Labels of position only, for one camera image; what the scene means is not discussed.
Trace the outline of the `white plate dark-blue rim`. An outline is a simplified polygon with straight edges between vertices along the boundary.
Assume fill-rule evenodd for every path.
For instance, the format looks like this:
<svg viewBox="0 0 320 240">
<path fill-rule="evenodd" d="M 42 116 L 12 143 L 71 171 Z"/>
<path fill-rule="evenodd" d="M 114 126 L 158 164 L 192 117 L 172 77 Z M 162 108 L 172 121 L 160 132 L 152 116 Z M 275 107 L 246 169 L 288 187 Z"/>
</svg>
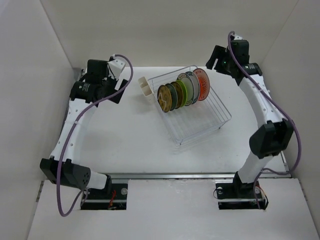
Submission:
<svg viewBox="0 0 320 240">
<path fill-rule="evenodd" d="M 196 96 L 196 94 L 197 94 L 197 92 L 195 91 L 195 86 L 194 86 L 194 78 L 193 78 L 193 76 L 192 76 L 192 71 L 187 71 L 186 72 L 186 75 L 190 78 L 190 80 L 191 80 L 191 82 L 192 82 L 192 89 L 193 89 L 193 100 L 192 100 L 192 104 L 195 104 L 194 103 L 194 100 L 195 100 L 195 96 Z"/>
</svg>

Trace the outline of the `white plate orange sunburst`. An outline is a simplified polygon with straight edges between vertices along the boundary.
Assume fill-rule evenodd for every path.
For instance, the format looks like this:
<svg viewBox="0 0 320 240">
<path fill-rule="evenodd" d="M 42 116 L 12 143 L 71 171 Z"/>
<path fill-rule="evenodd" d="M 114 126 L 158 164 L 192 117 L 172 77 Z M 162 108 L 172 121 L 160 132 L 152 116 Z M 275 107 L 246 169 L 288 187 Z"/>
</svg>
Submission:
<svg viewBox="0 0 320 240">
<path fill-rule="evenodd" d="M 200 95 L 198 100 L 204 101 L 210 92 L 210 79 L 202 68 L 196 68 L 193 73 L 196 75 L 200 84 Z"/>
</svg>

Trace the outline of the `orange plastic plate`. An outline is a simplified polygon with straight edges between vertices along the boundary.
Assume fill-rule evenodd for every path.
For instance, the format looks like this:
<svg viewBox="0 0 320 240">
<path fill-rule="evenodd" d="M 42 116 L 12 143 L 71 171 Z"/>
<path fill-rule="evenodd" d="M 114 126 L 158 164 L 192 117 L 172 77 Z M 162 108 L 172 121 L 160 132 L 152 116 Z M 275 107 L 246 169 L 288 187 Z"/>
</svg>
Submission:
<svg viewBox="0 0 320 240">
<path fill-rule="evenodd" d="M 191 75 L 194 78 L 194 88 L 195 88 L 195 91 L 196 91 L 196 95 L 195 95 L 195 98 L 194 98 L 194 101 L 193 101 L 195 103 L 195 102 L 197 102 L 199 100 L 200 93 L 201 93 L 201 86 L 200 86 L 200 82 L 198 80 L 198 77 L 195 75 L 195 73 L 192 72 Z"/>
</svg>

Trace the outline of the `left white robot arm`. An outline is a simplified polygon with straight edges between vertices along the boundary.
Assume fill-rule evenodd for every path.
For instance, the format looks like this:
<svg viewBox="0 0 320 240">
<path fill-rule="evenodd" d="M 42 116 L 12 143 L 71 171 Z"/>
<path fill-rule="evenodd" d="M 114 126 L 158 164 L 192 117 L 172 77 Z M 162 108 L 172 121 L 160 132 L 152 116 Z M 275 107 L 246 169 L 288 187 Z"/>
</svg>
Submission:
<svg viewBox="0 0 320 240">
<path fill-rule="evenodd" d="M 80 164 L 80 153 L 90 120 L 97 110 L 95 102 L 110 97 L 118 104 L 123 93 L 116 85 L 126 63 L 113 55 L 108 61 L 90 59 L 86 70 L 73 84 L 67 116 L 58 142 L 48 159 L 43 158 L 40 169 L 51 183 L 80 190 L 94 189 L 100 198 L 111 195 L 111 178 Z"/>
</svg>

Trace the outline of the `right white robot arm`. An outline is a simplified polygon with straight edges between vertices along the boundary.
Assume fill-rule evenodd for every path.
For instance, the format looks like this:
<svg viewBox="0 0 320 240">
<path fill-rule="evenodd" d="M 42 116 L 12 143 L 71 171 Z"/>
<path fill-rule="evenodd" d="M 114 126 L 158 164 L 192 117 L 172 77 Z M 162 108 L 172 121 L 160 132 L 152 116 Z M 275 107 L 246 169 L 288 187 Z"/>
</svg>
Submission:
<svg viewBox="0 0 320 240">
<path fill-rule="evenodd" d="M 216 45 L 205 66 L 235 79 L 256 117 L 257 130 L 249 138 L 250 153 L 230 185 L 234 198 L 253 198 L 256 177 L 287 148 L 294 131 L 293 125 L 271 103 L 260 66 L 250 62 L 247 40 L 231 40 L 227 47 Z"/>
</svg>

